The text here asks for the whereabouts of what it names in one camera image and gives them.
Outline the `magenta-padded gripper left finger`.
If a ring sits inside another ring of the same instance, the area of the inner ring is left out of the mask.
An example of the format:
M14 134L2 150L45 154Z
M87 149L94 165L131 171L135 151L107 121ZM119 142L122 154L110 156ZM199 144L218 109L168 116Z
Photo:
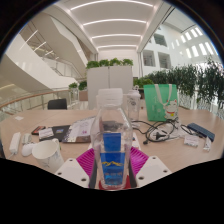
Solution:
M56 175L84 188L94 188L96 185L97 165L94 150L88 149L78 158L69 158L56 171Z

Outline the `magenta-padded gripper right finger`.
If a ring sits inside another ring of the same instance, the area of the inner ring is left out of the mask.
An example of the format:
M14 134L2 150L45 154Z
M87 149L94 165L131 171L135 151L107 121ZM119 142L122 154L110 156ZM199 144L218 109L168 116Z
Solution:
M129 180L132 188L146 186L169 174L171 171L157 156L148 156L135 147L131 148Z

